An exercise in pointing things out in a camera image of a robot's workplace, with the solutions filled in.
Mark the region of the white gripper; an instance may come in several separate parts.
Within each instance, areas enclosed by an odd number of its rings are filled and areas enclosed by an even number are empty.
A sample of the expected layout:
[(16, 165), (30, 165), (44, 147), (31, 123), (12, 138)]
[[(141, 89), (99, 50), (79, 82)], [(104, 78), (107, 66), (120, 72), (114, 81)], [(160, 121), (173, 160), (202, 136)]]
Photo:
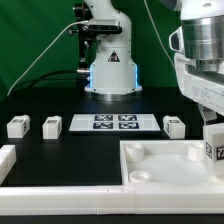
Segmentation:
[(224, 60), (217, 71), (202, 71), (196, 61), (185, 57), (182, 27), (169, 36), (169, 46), (175, 52), (174, 65), (181, 93), (198, 103), (205, 125), (217, 122), (217, 113), (224, 116)]

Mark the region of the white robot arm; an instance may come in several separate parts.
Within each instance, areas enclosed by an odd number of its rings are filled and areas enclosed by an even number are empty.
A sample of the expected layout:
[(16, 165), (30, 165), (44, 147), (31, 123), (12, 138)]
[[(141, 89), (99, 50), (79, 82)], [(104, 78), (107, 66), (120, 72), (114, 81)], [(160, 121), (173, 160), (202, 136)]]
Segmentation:
[[(224, 116), (224, 0), (160, 0), (181, 13), (181, 26), (169, 36), (181, 93), (198, 103), (208, 123)], [(140, 91), (131, 58), (131, 21), (111, 0), (84, 0), (92, 18), (87, 30), (99, 36), (85, 90), (112, 100)]]

